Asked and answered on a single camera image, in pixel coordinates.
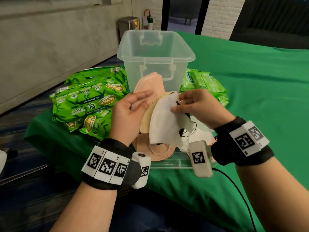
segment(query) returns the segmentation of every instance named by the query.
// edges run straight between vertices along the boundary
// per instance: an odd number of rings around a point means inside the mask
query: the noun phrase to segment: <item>left hand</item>
[[[136,101],[145,99],[153,94],[153,90],[139,93],[129,93],[123,99],[116,102],[112,109],[112,124],[109,138],[118,140],[129,146],[137,137],[141,128],[141,119],[151,101],[145,100],[137,109],[130,111],[130,107]]]

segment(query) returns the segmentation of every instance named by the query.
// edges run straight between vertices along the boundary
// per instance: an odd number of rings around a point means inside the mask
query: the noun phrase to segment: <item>table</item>
[[[252,120],[270,140],[278,160],[309,189],[309,50],[250,45],[179,32],[196,55],[188,67],[211,72],[228,90],[227,109]],[[48,110],[29,124],[25,139],[80,180],[81,168],[96,144],[68,133]],[[245,196],[235,166],[216,166]],[[253,231],[248,210],[233,184],[221,173],[199,179],[191,169],[153,169],[147,186],[232,231]],[[264,231],[253,212],[258,231]]]

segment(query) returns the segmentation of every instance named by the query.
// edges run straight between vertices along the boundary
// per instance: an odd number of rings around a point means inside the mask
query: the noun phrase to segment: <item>stainless steel trash can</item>
[[[127,30],[139,30],[139,18],[133,16],[127,16],[118,20],[120,38]]]

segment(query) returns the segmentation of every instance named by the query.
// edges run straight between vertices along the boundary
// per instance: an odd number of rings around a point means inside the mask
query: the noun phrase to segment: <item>dark pants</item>
[[[225,232],[179,204],[146,188],[116,200],[110,232]]]

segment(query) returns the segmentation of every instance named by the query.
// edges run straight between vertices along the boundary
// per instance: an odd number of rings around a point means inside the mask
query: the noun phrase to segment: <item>baseboard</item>
[[[72,70],[62,74],[62,75],[59,75],[59,76],[56,76],[55,78],[37,86],[37,87],[34,87],[30,90],[28,90],[27,92],[25,93],[22,93],[2,104],[0,104],[0,115],[2,113],[5,113],[6,111],[10,110],[10,109],[13,109],[14,107],[20,105],[21,103],[24,103],[30,99],[32,99],[33,97],[39,95],[40,93],[43,93],[44,91],[47,91],[48,89],[54,87],[55,85],[65,81],[66,78],[68,78],[70,75],[72,75],[73,73],[75,72],[78,72],[80,70],[83,70],[83,69],[86,69],[86,68],[90,68],[92,67],[93,65],[96,65],[108,58],[110,58],[111,56],[117,54],[117,51],[118,51],[118,48],[115,48],[113,50],[111,50],[110,52],[106,53],[106,54],[103,54],[101,55],[100,57],[98,58],[95,58],[95,59],[92,59],[78,67],[75,67],[73,68]]]

